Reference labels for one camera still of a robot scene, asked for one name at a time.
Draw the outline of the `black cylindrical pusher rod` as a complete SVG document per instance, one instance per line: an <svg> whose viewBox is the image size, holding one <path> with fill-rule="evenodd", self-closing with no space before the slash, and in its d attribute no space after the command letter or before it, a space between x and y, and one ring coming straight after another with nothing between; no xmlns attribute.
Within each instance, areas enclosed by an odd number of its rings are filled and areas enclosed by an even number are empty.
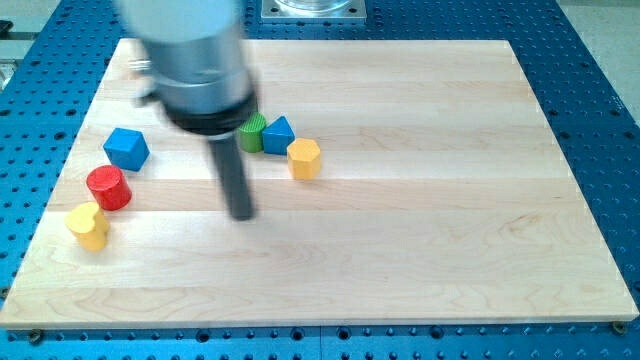
<svg viewBox="0 0 640 360"><path fill-rule="evenodd" d="M235 134L209 136L207 142L231 217L252 219L255 210Z"/></svg>

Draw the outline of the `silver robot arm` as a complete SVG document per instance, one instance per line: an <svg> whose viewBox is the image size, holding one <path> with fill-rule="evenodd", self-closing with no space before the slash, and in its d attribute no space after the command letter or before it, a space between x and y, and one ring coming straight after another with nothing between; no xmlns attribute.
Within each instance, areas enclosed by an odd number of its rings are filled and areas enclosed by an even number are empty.
<svg viewBox="0 0 640 360"><path fill-rule="evenodd" d="M206 137L231 217L254 205L237 144L257 110L237 0L117 0L126 29L150 60L153 93L179 128Z"/></svg>

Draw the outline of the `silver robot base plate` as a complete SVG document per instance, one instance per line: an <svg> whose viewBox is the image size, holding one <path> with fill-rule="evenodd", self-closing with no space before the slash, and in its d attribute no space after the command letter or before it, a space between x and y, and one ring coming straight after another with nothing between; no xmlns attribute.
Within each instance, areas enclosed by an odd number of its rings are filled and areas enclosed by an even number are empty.
<svg viewBox="0 0 640 360"><path fill-rule="evenodd" d="M261 18L285 20L352 20L367 18L365 0L262 0Z"/></svg>

